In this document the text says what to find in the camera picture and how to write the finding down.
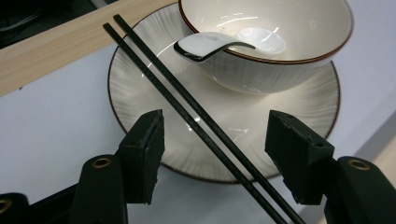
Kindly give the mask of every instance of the bowl rim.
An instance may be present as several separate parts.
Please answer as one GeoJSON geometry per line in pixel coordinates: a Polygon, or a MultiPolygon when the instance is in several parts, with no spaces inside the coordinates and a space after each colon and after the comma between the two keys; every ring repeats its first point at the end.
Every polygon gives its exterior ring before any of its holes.
{"type": "MultiPolygon", "coordinates": [[[[178,4],[178,9],[180,11],[181,17],[183,18],[183,21],[186,22],[186,24],[190,27],[190,29],[195,33],[198,34],[200,33],[193,25],[192,23],[190,23],[189,19],[187,18],[187,15],[185,14],[184,10],[183,10],[183,4],[182,4],[183,0],[177,0],[177,4],[178,4]]],[[[325,59],[328,59],[330,57],[332,57],[336,52],[338,52],[350,39],[350,37],[352,36],[353,30],[354,30],[354,18],[353,18],[353,14],[352,14],[352,10],[350,8],[349,3],[346,0],[342,0],[345,5],[346,5],[346,10],[348,11],[348,14],[350,16],[350,29],[349,29],[349,33],[346,36],[346,39],[335,49],[324,53],[322,55],[319,55],[318,57],[314,57],[314,58],[308,58],[308,59],[302,59],[302,60],[287,60],[287,61],[283,61],[283,60],[271,60],[271,59],[264,59],[264,58],[258,58],[258,57],[253,57],[250,55],[246,55],[240,52],[236,52],[233,51],[231,49],[225,49],[224,52],[231,54],[233,56],[236,56],[238,58],[242,58],[242,59],[246,59],[246,60],[250,60],[253,62],[257,62],[257,63],[271,63],[271,64],[284,64],[284,65],[297,65],[297,64],[305,64],[305,63],[317,63],[317,62],[322,62],[325,59]]]]}

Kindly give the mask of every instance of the black chopstick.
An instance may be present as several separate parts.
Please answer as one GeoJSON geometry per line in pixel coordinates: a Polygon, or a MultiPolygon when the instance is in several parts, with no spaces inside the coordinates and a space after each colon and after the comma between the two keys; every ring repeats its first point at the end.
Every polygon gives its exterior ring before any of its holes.
{"type": "Polygon", "coordinates": [[[213,133],[221,140],[221,142],[235,155],[235,157],[245,166],[251,175],[259,182],[259,184],[267,191],[267,193],[274,199],[279,207],[289,216],[294,223],[304,223],[300,216],[289,206],[289,204],[279,195],[268,180],[260,173],[260,171],[251,163],[245,154],[236,146],[236,144],[228,137],[228,135],[220,128],[220,126],[205,112],[205,110],[198,104],[198,102],[190,95],[190,93],[183,87],[183,85],[173,76],[173,74],[166,68],[166,66],[157,58],[157,56],[149,49],[149,47],[142,41],[142,39],[134,32],[134,30],[126,23],[120,16],[114,16],[115,22],[127,34],[140,50],[148,57],[155,67],[163,76],[171,83],[171,85],[178,91],[183,99],[194,109],[194,111],[201,117],[206,125],[213,131],[213,133]]]}
{"type": "Polygon", "coordinates": [[[155,88],[166,98],[177,113],[191,126],[191,128],[198,134],[198,136],[206,143],[206,145],[213,151],[213,153],[221,160],[221,162],[230,170],[230,172],[240,181],[250,195],[262,206],[268,215],[276,223],[287,223],[285,219],[269,204],[253,184],[242,174],[242,172],[233,164],[233,162],[224,154],[224,152],[216,145],[210,136],[202,129],[202,127],[194,120],[194,118],[187,112],[186,109],[178,102],[172,93],[165,88],[161,81],[147,68],[147,66],[140,60],[128,44],[119,36],[113,27],[106,23],[105,30],[117,42],[117,44],[124,50],[128,57],[136,64],[137,67],[146,75],[148,80],[155,86],[155,88]]]}

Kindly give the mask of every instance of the plate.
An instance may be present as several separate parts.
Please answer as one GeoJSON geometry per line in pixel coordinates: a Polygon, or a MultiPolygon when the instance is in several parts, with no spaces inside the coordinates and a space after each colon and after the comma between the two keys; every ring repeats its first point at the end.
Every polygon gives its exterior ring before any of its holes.
{"type": "MultiPolygon", "coordinates": [[[[175,53],[174,43],[191,34],[177,4],[153,12],[134,30],[264,176],[278,175],[278,170],[264,151],[270,109],[292,114],[321,136],[330,133],[340,103],[339,82],[332,63],[293,89],[266,96],[249,95],[221,87],[204,74],[198,63],[186,61],[175,53]]],[[[244,175],[253,180],[129,38],[125,39],[244,175]]],[[[183,175],[207,181],[236,181],[120,48],[115,50],[109,67],[108,92],[113,111],[125,132],[141,115],[155,109],[163,110],[163,165],[183,175]]]]}

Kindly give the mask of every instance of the ceramic spoon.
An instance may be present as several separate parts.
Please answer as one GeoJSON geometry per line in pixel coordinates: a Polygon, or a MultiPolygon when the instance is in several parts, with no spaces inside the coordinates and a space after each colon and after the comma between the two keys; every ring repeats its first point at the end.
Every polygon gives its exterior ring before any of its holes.
{"type": "Polygon", "coordinates": [[[247,28],[237,33],[235,37],[218,32],[188,35],[177,41],[174,49],[185,58],[203,62],[231,46],[255,49],[266,58],[278,55],[286,48],[285,42],[278,34],[260,28],[247,28]]]}

